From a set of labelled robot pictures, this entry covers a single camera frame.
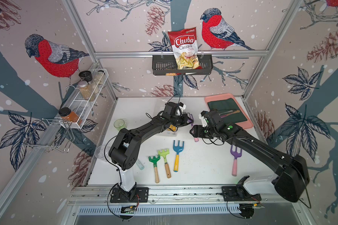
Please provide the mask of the lime green rake wooden handle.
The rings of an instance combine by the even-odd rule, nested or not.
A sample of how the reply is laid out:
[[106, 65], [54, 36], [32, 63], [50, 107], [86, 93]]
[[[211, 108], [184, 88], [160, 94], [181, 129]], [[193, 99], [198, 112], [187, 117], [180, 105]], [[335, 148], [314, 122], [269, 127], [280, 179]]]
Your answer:
[[166, 175], [167, 178], [170, 179], [171, 178], [171, 172], [170, 172], [170, 168], [169, 168], [169, 164], [167, 162], [167, 155], [170, 153], [170, 150], [167, 149], [162, 149], [162, 150], [158, 150], [158, 155], [163, 157], [164, 159], [164, 165], [165, 165], [165, 170], [166, 170]]

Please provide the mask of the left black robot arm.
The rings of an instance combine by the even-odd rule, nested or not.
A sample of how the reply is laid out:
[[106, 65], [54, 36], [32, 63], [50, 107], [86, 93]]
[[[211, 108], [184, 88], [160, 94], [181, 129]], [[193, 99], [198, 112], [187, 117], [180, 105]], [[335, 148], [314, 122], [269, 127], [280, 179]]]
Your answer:
[[159, 112], [150, 122], [131, 130], [122, 128], [114, 138], [108, 156], [110, 163], [119, 170], [119, 190], [125, 194], [133, 195], [136, 182], [132, 167], [135, 165], [140, 146], [147, 139], [164, 132], [170, 126], [185, 127], [192, 122], [184, 110], [186, 105], [178, 102], [167, 102], [163, 111]]

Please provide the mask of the purple fork pink handle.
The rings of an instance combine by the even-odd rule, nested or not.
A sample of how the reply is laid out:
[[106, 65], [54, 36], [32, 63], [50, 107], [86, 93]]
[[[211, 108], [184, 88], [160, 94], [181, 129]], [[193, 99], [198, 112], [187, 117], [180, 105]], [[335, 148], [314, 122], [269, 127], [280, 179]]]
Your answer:
[[238, 169], [238, 158], [242, 156], [242, 149], [238, 148], [237, 146], [231, 146], [231, 154], [234, 157], [233, 166], [232, 166], [232, 176], [237, 176], [237, 169]]
[[[193, 127], [194, 127], [194, 117], [193, 117], [193, 115], [192, 115], [191, 113], [189, 114], [189, 117], [190, 117], [190, 119], [192, 120], [192, 122], [191, 122], [191, 128], [193, 128]], [[199, 139], [198, 139], [197, 137], [194, 137], [194, 141], [195, 141], [195, 142], [198, 142]]]

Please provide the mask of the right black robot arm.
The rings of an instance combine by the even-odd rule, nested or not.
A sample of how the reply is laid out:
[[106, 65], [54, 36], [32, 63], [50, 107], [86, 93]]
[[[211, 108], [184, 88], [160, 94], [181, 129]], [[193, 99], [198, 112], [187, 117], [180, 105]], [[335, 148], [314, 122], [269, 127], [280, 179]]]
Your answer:
[[280, 152], [259, 141], [235, 123], [225, 123], [217, 111], [202, 111], [203, 125], [194, 125], [190, 134], [195, 138], [219, 139], [251, 154], [270, 168], [274, 174], [264, 177], [244, 176], [231, 186], [231, 196], [249, 198], [258, 194], [278, 194], [289, 202], [298, 202], [307, 192], [310, 181], [306, 160]]

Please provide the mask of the blue fork rake yellow handle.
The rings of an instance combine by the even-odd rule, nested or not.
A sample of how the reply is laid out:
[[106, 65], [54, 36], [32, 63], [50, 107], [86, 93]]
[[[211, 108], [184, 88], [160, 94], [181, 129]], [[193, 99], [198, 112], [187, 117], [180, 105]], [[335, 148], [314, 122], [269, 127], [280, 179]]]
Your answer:
[[179, 168], [179, 154], [184, 150], [184, 141], [173, 141], [173, 150], [176, 153], [175, 164], [174, 164], [174, 172], [178, 172]]

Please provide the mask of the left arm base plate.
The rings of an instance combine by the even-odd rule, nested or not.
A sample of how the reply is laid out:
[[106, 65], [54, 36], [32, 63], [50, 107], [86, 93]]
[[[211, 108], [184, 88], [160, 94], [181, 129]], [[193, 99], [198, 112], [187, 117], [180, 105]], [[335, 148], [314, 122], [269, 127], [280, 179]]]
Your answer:
[[148, 201], [149, 188], [133, 187], [129, 192], [124, 191], [122, 188], [113, 188], [110, 194], [110, 203], [142, 203]]

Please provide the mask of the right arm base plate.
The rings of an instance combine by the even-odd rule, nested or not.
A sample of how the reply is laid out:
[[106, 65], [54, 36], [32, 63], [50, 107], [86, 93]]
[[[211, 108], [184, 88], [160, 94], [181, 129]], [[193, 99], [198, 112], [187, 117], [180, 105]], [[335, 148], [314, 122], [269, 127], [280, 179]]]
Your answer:
[[244, 188], [244, 182], [249, 176], [244, 176], [237, 184], [221, 187], [221, 195], [225, 202], [244, 202], [244, 201], [261, 201], [261, 195], [252, 195]]

